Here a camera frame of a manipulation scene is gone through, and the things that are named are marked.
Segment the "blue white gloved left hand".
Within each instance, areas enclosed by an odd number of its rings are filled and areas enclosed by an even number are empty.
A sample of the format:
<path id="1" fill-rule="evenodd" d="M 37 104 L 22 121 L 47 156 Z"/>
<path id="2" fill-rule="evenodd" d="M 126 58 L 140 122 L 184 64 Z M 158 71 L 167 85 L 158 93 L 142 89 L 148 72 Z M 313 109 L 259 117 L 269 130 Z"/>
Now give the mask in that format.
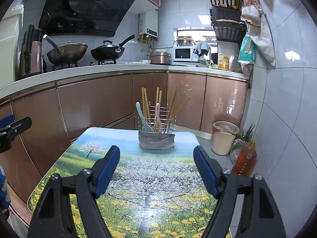
<path id="1" fill-rule="evenodd" d="M 11 197 L 8 191 L 8 183 L 3 167 L 1 167 L 0 172 L 0 203 L 1 211 L 5 213 L 11 204 Z"/>

